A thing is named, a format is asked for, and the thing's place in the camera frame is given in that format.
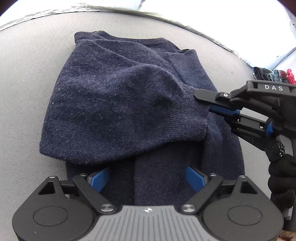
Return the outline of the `black gloved right hand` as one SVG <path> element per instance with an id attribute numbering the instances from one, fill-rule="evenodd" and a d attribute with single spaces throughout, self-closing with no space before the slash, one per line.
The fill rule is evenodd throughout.
<path id="1" fill-rule="evenodd" d="M 270 161 L 270 199 L 279 210 L 290 209 L 295 205 L 295 157 L 287 154 L 278 140 L 270 141 L 264 151 Z"/>

